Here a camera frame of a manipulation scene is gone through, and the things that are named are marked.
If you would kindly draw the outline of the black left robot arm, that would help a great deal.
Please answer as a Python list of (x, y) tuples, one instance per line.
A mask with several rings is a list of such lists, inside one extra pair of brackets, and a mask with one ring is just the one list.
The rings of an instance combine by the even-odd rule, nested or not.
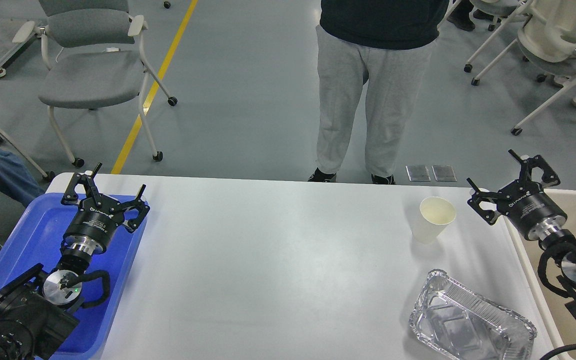
[(0, 253), (0, 360), (77, 360), (98, 350), (118, 308), (150, 205), (74, 173), (32, 201)]

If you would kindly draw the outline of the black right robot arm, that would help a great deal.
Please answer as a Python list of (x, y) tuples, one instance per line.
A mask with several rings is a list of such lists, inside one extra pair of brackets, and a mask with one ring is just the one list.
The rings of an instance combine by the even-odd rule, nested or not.
[[(488, 224), (504, 216), (521, 240), (538, 244), (537, 266), (523, 260), (530, 287), (536, 291), (544, 287), (568, 299), (566, 309), (576, 322), (576, 237), (565, 227), (566, 212), (546, 193), (546, 188), (560, 184), (560, 178), (539, 154), (520, 157), (514, 150), (509, 153), (519, 163), (518, 178), (498, 191), (484, 191), (468, 178), (473, 193), (467, 203)], [(576, 344), (557, 346), (542, 358), (551, 360), (571, 351), (576, 351)]]

